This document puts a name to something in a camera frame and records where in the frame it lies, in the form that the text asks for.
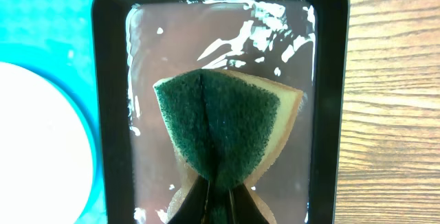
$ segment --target white plate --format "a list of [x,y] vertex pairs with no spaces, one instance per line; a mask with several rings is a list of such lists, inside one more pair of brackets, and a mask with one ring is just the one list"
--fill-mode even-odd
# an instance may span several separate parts
[[69,101],[37,74],[0,63],[0,223],[74,223],[93,177]]

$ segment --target dish sponge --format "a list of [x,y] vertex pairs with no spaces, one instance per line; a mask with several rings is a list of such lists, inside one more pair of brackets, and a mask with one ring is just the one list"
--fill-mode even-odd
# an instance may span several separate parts
[[213,182],[218,194],[252,174],[259,178],[274,162],[302,96],[277,82],[227,70],[198,69],[153,87],[177,157]]

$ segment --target wood grain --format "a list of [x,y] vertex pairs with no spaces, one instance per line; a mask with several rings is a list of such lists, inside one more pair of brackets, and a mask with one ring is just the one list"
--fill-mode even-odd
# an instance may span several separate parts
[[440,223],[440,0],[351,0],[335,223]]

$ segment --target water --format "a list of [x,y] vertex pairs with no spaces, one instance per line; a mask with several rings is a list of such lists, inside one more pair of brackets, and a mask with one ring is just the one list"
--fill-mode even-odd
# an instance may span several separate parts
[[127,17],[129,121],[136,216],[164,223],[181,186],[153,84],[198,68],[229,69],[304,92],[294,128],[274,165],[250,190],[278,224],[307,215],[316,15],[303,0],[207,0],[135,5]]

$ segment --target black tray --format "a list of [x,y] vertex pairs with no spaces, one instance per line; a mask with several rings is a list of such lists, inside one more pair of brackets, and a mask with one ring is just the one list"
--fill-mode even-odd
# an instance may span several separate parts
[[[179,0],[95,0],[93,35],[108,221],[134,223],[133,170],[127,116],[125,22],[133,4]],[[308,223],[333,222],[349,0],[306,0],[316,9],[316,92]]]

